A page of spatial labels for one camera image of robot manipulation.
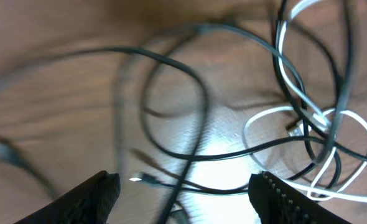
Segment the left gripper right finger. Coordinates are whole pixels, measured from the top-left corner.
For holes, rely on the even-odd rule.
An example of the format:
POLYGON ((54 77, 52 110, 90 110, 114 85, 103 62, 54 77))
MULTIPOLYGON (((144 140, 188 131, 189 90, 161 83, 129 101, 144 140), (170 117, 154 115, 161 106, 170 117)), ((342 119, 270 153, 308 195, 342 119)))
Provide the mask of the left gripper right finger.
POLYGON ((345 224, 347 222, 270 172, 251 175, 248 196, 262 224, 345 224))

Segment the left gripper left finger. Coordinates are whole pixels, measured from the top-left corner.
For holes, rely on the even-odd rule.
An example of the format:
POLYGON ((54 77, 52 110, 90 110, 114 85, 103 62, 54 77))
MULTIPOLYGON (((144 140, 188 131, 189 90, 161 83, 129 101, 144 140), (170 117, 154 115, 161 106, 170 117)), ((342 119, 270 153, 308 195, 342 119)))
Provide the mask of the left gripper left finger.
POLYGON ((120 191, 119 174, 102 170, 16 224, 106 223, 120 191))

